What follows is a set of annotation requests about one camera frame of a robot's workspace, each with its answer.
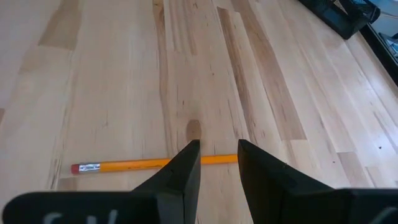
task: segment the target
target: pencil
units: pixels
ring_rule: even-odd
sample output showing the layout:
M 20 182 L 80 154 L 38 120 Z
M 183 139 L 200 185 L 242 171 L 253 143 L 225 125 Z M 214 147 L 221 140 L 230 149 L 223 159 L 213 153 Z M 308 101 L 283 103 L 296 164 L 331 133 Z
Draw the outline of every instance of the pencil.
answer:
M 140 159 L 132 161 L 109 161 L 109 162 L 90 162 L 84 164 L 74 164 L 70 170 L 72 174 L 83 174 L 86 172 L 117 172 L 141 169 L 155 169 L 165 166 L 170 159 Z M 203 156 L 200 159 L 202 165 L 205 164 L 224 164 L 237 162 L 236 154 Z

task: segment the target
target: black object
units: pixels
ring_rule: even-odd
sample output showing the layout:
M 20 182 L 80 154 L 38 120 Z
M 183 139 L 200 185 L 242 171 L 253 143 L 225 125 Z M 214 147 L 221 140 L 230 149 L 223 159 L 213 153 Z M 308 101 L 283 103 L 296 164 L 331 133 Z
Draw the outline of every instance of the black object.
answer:
M 377 6 L 383 14 L 398 16 L 398 2 L 395 0 L 369 0 Z
M 200 143 L 194 140 L 132 192 L 51 192 L 16 197 L 3 211 L 17 223 L 194 223 Z
M 9 202 L 9 223 L 195 223 L 199 141 L 132 192 L 32 193 Z M 335 190 L 246 140 L 238 142 L 241 181 L 254 223 L 397 223 L 398 190 Z
M 380 9 L 369 0 L 299 1 L 344 39 L 380 16 Z
M 398 190 L 335 190 L 246 140 L 239 171 L 254 223 L 397 223 Z

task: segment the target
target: hardwood floor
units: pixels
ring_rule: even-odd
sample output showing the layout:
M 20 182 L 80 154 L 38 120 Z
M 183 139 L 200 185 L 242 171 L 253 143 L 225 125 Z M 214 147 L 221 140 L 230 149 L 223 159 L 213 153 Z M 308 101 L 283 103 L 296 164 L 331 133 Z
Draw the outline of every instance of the hardwood floor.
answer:
M 70 165 L 196 138 L 203 155 L 248 139 L 332 187 L 398 187 L 398 88 L 360 34 L 296 0 L 5 0 L 0 29 L 0 206 L 131 190 L 156 170 Z M 203 167 L 197 223 L 251 222 L 238 165 Z

